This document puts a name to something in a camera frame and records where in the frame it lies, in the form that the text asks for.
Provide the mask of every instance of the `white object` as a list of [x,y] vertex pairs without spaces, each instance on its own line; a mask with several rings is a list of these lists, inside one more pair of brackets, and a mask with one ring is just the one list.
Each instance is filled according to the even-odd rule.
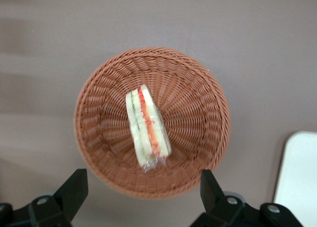
[[317,133],[298,132],[287,141],[274,202],[303,226],[317,226]]
[[139,165],[147,171],[155,168],[158,162],[165,163],[171,146],[162,117],[146,85],[126,95],[126,108]]

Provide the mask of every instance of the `brown wicker basket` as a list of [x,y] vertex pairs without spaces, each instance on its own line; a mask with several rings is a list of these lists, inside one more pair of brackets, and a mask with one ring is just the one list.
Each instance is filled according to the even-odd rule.
[[[139,167],[125,95],[146,84],[160,110],[172,153],[166,166],[146,174]],[[190,57],[168,48],[128,50],[102,64],[87,80],[75,110],[82,156],[110,187],[125,194],[161,199],[183,194],[214,170],[229,137],[229,111],[212,74]]]

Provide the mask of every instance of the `plastic wrap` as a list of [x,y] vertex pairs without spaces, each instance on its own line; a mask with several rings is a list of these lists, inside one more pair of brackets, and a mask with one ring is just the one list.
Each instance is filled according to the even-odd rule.
[[165,165],[171,146],[162,116],[146,85],[126,95],[126,107],[140,167],[146,172],[158,164]]

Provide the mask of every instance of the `sandwich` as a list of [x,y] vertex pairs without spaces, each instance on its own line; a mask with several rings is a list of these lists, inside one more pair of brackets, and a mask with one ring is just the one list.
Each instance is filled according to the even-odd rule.
[[171,153],[171,145],[160,112],[146,85],[126,95],[126,108],[140,167],[147,171],[158,163],[165,163]]

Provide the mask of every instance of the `tomato slice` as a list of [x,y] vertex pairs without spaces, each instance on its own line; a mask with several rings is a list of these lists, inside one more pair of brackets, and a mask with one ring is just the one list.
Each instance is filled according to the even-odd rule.
[[140,104],[141,104],[141,111],[143,113],[143,118],[145,120],[146,126],[147,126],[147,130],[148,130],[148,136],[149,136],[149,140],[151,143],[151,147],[152,147],[152,157],[158,157],[160,154],[160,149],[159,149],[159,143],[158,140],[155,136],[154,130],[153,130],[153,126],[152,126],[152,121],[150,119],[148,110],[147,110],[147,105],[145,103],[144,100],[144,96],[142,93],[141,88],[138,89],[138,94],[139,94],[139,99],[140,99]]

